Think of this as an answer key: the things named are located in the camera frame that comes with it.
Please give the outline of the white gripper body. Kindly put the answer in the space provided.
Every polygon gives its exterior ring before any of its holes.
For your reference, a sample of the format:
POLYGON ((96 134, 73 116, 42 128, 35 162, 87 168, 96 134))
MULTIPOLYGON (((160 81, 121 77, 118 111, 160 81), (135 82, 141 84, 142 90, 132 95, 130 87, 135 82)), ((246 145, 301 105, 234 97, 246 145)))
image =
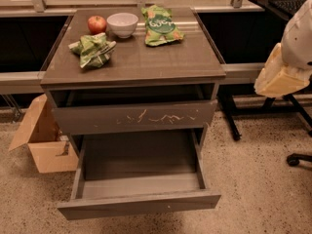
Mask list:
POLYGON ((312 0, 306 0, 289 20, 281 46, 285 63, 301 69, 312 68, 312 0))

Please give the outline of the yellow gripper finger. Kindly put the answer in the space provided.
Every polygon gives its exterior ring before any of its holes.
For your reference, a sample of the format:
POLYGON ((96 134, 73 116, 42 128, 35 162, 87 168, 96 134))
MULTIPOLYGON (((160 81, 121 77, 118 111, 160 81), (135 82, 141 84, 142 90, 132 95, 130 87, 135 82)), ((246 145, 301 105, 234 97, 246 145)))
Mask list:
POLYGON ((312 70, 293 67, 284 63, 282 46, 277 43, 254 82, 258 95, 279 98, 306 88, 310 84, 312 70))

